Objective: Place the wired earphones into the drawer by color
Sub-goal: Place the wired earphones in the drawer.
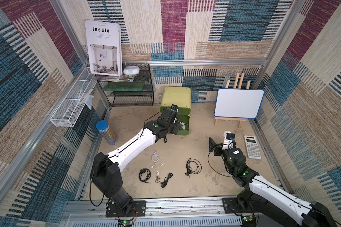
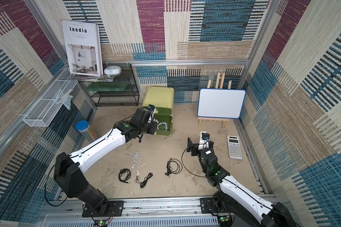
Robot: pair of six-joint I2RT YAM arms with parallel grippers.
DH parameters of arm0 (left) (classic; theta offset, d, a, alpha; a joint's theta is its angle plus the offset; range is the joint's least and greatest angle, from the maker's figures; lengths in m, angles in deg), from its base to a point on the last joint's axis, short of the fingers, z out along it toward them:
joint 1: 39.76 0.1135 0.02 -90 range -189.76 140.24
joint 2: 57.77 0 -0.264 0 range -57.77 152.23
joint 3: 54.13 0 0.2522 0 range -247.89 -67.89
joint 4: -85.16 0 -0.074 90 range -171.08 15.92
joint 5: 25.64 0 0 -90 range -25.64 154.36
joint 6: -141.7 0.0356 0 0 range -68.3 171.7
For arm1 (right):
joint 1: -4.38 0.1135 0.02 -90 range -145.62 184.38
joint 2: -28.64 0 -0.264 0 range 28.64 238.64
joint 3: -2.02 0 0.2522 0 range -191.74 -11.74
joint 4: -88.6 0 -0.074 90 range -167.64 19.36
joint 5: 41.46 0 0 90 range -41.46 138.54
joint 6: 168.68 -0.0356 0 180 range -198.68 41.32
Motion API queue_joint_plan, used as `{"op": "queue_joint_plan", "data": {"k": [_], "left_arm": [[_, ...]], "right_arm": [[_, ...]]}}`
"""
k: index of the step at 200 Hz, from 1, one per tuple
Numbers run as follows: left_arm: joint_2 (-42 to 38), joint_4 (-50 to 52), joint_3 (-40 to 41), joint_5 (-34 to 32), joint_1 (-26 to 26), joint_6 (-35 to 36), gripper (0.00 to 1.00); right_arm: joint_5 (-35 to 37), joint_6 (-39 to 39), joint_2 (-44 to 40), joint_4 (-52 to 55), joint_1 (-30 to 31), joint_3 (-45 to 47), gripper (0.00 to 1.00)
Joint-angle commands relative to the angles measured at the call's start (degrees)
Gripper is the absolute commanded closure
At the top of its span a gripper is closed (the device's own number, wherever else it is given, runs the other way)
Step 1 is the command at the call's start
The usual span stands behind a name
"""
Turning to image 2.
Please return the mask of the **white earphones coil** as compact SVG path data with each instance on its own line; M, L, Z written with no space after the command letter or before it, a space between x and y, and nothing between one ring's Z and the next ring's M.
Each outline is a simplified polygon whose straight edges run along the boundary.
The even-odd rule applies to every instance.
M142 166L144 166L146 164L145 158L143 158L141 156L141 154L139 153L139 151L137 151L134 155L133 155L133 161L134 164L132 165L132 169L134 168L140 168Z

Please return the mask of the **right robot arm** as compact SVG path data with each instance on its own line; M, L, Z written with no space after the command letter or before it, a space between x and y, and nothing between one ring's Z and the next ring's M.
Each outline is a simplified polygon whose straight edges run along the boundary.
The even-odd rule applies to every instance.
M256 195L239 183L219 163L209 134L201 136L199 143L187 139L187 148L191 156L196 156L203 175L212 187L218 189L213 195L213 204L217 211L233 213L251 227L298 227L288 208L278 202L274 204Z

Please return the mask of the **green drawer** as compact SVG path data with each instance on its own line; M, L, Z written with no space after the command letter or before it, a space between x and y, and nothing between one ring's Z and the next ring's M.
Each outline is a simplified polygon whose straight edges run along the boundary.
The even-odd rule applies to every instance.
M154 118L157 120L156 134L169 136L172 129L172 116L156 114Z

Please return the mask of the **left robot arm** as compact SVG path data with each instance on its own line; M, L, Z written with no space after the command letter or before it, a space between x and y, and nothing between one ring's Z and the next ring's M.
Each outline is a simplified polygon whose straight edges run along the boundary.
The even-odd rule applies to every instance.
M84 173L102 157L132 139L142 139L143 134L154 135L157 129L155 106L140 107L136 112L118 121L113 128L90 145L71 154L61 153L51 171L54 181L68 198L77 198L101 217L110 215L107 197L93 187Z

